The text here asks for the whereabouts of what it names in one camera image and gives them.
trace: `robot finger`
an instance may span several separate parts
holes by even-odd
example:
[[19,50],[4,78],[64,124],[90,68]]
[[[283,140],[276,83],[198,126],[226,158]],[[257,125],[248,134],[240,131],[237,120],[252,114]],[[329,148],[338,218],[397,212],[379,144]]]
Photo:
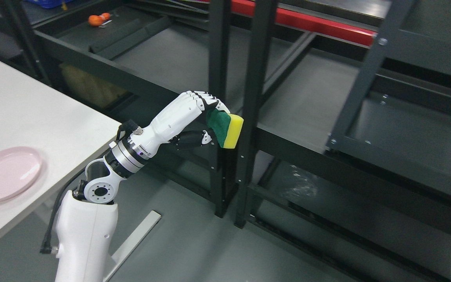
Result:
[[220,101],[220,99],[218,99],[217,97],[212,96],[212,95],[208,94],[207,92],[203,92],[203,91],[195,91],[195,92],[197,93],[197,95],[199,97],[201,97],[206,102],[206,104],[208,104],[210,106],[210,107],[207,107],[206,109],[210,109],[211,106],[214,105],[217,110],[224,111],[227,114],[231,113],[231,111],[229,111],[229,109],[226,107],[226,105],[224,105],[224,103],[222,103],[222,101]]

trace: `white table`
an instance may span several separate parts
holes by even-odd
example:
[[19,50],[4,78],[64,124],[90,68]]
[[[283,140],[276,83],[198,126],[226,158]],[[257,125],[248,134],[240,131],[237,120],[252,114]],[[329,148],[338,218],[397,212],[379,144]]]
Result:
[[45,165],[29,189],[0,203],[0,238],[106,150],[118,126],[0,62],[0,150],[29,146]]

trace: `black cable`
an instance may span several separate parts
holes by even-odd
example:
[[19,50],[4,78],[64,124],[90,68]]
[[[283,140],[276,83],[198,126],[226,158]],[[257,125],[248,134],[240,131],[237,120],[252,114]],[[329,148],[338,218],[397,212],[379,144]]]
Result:
[[55,203],[53,204],[52,209],[52,215],[50,216],[50,221],[48,222],[48,228],[45,233],[45,237],[43,238],[43,242],[41,243],[41,249],[40,253],[49,255],[52,253],[52,228],[53,228],[53,222],[55,221],[55,216],[57,214],[57,211],[59,210],[62,195],[65,191],[67,191],[67,187],[77,178],[79,175],[81,175],[85,169],[83,168],[80,172],[76,173],[59,191],[59,194],[57,195],[57,198],[55,198]]

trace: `green scouring pad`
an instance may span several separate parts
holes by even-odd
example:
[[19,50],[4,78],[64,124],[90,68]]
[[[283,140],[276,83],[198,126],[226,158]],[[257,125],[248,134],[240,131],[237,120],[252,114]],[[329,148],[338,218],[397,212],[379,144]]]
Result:
[[215,132],[221,148],[236,148],[243,127],[242,117],[214,109],[206,115],[206,124]]

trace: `robotic hand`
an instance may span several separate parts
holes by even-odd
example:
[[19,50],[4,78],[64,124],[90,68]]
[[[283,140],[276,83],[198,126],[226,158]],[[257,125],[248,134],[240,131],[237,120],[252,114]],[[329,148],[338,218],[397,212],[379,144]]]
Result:
[[181,93],[152,122],[141,128],[128,122],[120,126],[118,137],[101,159],[85,168],[86,181],[68,191],[57,219],[59,247],[55,248],[59,266],[56,282],[100,282],[105,259],[117,223],[114,197],[121,181],[139,171],[156,155],[163,143],[205,145],[210,135],[182,132],[200,114],[229,109],[217,98],[202,91]]

